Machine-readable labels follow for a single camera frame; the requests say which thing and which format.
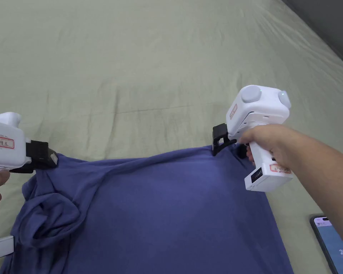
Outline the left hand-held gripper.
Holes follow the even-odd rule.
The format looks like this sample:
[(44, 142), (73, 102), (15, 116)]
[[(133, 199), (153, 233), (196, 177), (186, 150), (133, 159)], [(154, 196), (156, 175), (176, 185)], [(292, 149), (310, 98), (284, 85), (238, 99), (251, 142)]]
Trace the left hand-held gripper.
[[(48, 142), (32, 141), (19, 129), (21, 116), (14, 112), (0, 114), (0, 172), (21, 168), (58, 167), (58, 154)], [(26, 143), (31, 143), (31, 157), (26, 155)], [(14, 237), (0, 237), (0, 258), (14, 252)]]

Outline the person's right hand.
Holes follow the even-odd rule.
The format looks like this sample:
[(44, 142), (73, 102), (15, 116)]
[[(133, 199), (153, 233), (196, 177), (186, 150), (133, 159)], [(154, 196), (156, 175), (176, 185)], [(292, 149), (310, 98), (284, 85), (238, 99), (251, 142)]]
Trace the person's right hand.
[(279, 165), (290, 168), (286, 148), (293, 133), (294, 130), (283, 125), (259, 125), (245, 131), (239, 143), (255, 142), (270, 152)]

